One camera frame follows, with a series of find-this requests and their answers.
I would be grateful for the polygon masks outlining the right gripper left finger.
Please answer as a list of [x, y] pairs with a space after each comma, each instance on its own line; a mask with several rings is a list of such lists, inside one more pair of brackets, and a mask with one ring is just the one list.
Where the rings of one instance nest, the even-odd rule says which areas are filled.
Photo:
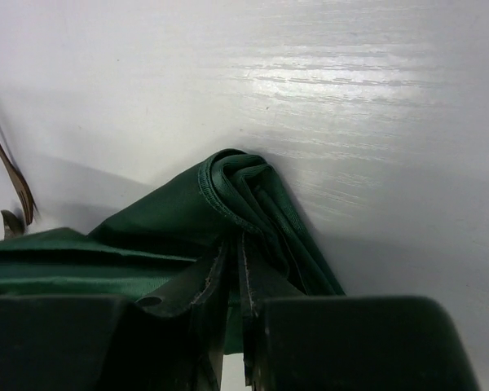
[[0, 295], [0, 390], [218, 390], [228, 244], [137, 301]]

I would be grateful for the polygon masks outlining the brown wooden spoon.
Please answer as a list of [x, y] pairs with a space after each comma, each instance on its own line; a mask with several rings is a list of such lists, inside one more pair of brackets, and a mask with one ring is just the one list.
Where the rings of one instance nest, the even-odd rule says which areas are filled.
[[0, 214], [2, 216], [4, 239], [13, 239], [26, 233], [24, 219], [20, 213], [2, 209]]

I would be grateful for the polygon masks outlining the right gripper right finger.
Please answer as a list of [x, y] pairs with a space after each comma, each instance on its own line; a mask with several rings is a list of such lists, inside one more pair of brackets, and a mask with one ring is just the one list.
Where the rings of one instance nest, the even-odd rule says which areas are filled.
[[309, 297], [237, 244], [244, 374], [254, 390], [476, 390], [447, 311], [427, 297]]

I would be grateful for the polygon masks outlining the dark green cloth napkin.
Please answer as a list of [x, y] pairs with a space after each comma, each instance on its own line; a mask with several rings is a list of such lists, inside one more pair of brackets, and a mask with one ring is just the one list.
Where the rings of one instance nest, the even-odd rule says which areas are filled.
[[55, 228], [0, 240], [0, 297], [121, 297], [135, 301], [219, 240], [247, 236], [309, 296], [343, 288], [264, 157], [214, 153], [87, 234]]

